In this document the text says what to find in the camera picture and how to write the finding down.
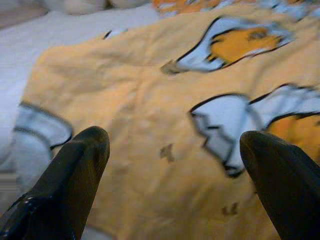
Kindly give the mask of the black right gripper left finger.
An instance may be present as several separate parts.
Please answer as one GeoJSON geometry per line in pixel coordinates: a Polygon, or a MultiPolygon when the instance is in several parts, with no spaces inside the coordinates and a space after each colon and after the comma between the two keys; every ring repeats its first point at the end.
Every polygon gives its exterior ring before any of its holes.
{"type": "Polygon", "coordinates": [[[0,238],[81,239],[109,157],[106,130],[91,126],[81,131],[1,216],[0,238]]]}

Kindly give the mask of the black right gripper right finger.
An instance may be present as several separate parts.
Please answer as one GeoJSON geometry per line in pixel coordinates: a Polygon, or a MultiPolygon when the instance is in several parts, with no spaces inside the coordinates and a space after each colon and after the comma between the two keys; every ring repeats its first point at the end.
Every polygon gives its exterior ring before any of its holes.
{"type": "Polygon", "coordinates": [[[247,131],[240,155],[282,240],[320,238],[320,167],[298,146],[265,131],[247,131]]]}

